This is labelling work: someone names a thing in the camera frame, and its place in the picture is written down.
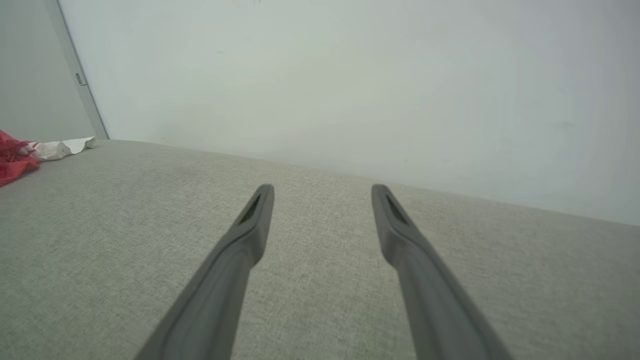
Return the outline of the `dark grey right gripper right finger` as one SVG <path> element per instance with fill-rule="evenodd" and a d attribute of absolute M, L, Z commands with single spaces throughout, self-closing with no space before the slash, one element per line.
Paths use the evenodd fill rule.
<path fill-rule="evenodd" d="M 391 190 L 371 189 L 384 259 L 396 270 L 419 360 L 510 360 L 512 355 Z"/>

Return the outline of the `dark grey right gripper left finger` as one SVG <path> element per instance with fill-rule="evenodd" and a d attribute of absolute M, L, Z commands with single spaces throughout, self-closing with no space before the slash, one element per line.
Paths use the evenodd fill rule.
<path fill-rule="evenodd" d="M 228 360 L 250 271 L 265 253 L 275 189 L 260 185 L 148 338 L 138 360 Z"/>

